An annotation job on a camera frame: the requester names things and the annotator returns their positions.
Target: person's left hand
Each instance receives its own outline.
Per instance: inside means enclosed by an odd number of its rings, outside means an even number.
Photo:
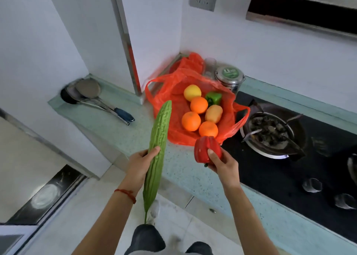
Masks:
[[[133,191],[136,197],[142,187],[147,171],[150,167],[151,160],[160,152],[160,146],[156,146],[149,153],[143,150],[132,154],[129,157],[126,176],[119,185],[119,189]]]

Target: hand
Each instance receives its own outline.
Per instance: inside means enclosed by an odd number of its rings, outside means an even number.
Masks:
[[[218,174],[225,192],[235,187],[240,188],[238,162],[224,149],[222,149],[222,160],[211,149],[208,149],[207,153],[214,163],[214,165],[209,164],[208,167]]]
[[[119,189],[133,191],[136,196],[142,187],[147,171],[150,167],[151,160],[160,152],[160,146],[156,146],[149,153],[143,150],[132,154],[129,157],[126,176],[119,185]]]

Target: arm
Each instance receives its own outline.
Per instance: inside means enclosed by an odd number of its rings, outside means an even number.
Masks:
[[[130,156],[126,176],[118,189],[132,191],[136,197],[145,181],[150,162],[159,151],[160,147],[156,146],[150,153],[145,150]],[[114,255],[132,206],[133,201],[127,194],[114,192],[72,255]]]
[[[224,149],[222,152],[221,161],[211,149],[208,150],[208,155],[215,164],[208,167],[216,172],[221,180],[232,209],[244,254],[279,255],[240,185],[238,162]]]

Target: blue utensil handle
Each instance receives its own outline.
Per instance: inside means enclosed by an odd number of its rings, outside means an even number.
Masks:
[[[127,122],[132,122],[135,121],[134,117],[129,114],[128,112],[124,111],[123,109],[120,108],[114,108],[114,112],[121,117],[123,120]]]

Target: bitter melon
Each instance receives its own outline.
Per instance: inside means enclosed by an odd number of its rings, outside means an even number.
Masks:
[[[158,186],[160,184],[161,173],[163,171],[163,158],[166,149],[168,124],[171,117],[171,106],[171,100],[162,105],[151,130],[149,151],[155,146],[160,146],[161,150],[151,161],[145,177],[144,189],[142,192],[144,197],[145,223],[147,211],[155,200]]]

